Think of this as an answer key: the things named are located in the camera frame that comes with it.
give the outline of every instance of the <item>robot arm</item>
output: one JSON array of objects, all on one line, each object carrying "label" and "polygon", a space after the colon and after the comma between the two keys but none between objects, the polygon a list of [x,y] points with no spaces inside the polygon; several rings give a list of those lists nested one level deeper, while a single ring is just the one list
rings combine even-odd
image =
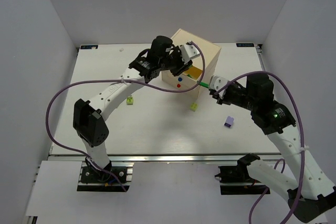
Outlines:
[{"label": "robot arm", "polygon": [[[105,121],[121,102],[143,87],[141,84],[127,83],[127,80],[148,83],[158,77],[163,70],[169,70],[174,76],[178,76],[190,68],[192,59],[199,55],[200,52],[190,43],[174,46],[171,39],[157,36],[151,48],[140,52],[129,64],[119,78],[120,83],[111,84],[86,102],[79,99],[75,103],[73,126],[82,138],[87,153],[99,167],[107,170],[111,168],[104,143],[109,135]],[[100,177],[106,175],[98,170],[96,173]]]},{"label": "robot arm", "polygon": [[268,76],[263,73],[254,74],[247,77],[246,88],[234,83],[215,94],[227,83],[226,79],[213,76],[209,84],[210,94],[218,104],[235,104],[250,110],[252,120],[279,149],[296,180],[274,170],[254,154],[248,154],[238,161],[237,170],[241,175],[264,183],[291,207],[297,195],[300,153],[305,151],[303,187],[294,214],[302,222],[308,223],[333,208],[336,205],[335,184],[324,174],[310,151],[301,149],[296,122],[289,110],[274,100],[274,85]]}]

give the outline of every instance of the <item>purple cube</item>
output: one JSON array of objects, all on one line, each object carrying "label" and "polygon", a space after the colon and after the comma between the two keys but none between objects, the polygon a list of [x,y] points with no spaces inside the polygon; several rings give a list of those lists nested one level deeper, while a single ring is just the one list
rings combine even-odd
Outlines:
[{"label": "purple cube", "polygon": [[233,125],[233,121],[234,121],[234,118],[232,118],[231,116],[228,116],[224,123],[224,126],[231,128],[231,126]]}]

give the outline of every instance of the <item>yellow-green cube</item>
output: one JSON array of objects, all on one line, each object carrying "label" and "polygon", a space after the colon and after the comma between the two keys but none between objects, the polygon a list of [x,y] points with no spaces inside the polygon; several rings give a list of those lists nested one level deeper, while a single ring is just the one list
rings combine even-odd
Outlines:
[{"label": "yellow-green cube", "polygon": [[133,97],[127,97],[126,104],[133,105]]},{"label": "yellow-green cube", "polygon": [[197,110],[197,107],[198,107],[198,105],[194,102],[190,105],[190,109],[194,112]]}]

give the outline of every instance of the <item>white enclosure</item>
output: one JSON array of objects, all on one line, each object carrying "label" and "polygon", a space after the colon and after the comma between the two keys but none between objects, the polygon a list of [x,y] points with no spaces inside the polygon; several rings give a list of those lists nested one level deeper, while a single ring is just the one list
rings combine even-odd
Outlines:
[{"label": "white enclosure", "polygon": [[[75,47],[150,43],[179,28],[212,42],[264,44],[266,70],[289,86],[306,144],[336,182],[335,0],[0,0],[0,6],[2,223],[25,223],[35,174],[50,147],[46,107],[70,82]],[[276,95],[289,104],[278,86]],[[53,132],[63,102],[54,107]],[[327,213],[329,223],[336,223],[335,212]]]},{"label": "white enclosure", "polygon": [[264,42],[286,0],[51,0],[76,46],[150,43],[179,28],[212,42]]}]

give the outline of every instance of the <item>white table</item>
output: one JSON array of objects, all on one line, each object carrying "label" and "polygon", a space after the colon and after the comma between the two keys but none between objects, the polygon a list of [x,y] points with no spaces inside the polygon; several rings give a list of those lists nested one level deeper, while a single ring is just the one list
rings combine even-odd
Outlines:
[{"label": "white table", "polygon": [[[215,74],[232,79],[242,73],[261,70],[256,49],[222,47]],[[71,82],[91,79],[116,79],[150,44],[99,45],[98,49],[79,50]],[[171,88],[161,80],[151,84]],[[74,103],[88,100],[108,84],[85,84],[69,90],[55,137],[61,143],[85,150],[72,128]],[[279,153],[271,141],[253,123],[249,111],[234,105],[218,105],[205,91],[196,101],[198,109],[186,94],[171,94],[147,87],[133,94],[134,105],[123,102],[107,120],[110,135],[106,140],[111,155],[175,154],[246,154]],[[228,116],[235,118],[231,129],[223,124]],[[71,151],[54,146],[52,155],[71,155]]]}]

